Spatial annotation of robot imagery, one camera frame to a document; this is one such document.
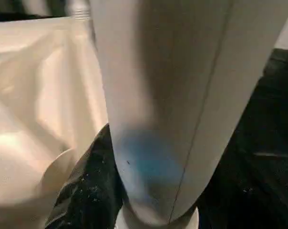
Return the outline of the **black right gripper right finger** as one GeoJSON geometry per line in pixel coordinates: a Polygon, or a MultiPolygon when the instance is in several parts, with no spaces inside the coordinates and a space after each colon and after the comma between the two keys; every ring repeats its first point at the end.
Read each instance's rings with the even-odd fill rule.
{"type": "Polygon", "coordinates": [[[235,145],[222,155],[197,201],[201,229],[285,229],[278,203],[249,173],[235,145]]]}

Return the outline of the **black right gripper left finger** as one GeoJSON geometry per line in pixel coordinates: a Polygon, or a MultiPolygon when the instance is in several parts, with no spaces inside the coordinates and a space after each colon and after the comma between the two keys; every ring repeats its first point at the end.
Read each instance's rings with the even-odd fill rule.
{"type": "Polygon", "coordinates": [[[123,205],[124,187],[106,124],[64,183],[46,229],[113,229],[123,205]]]}

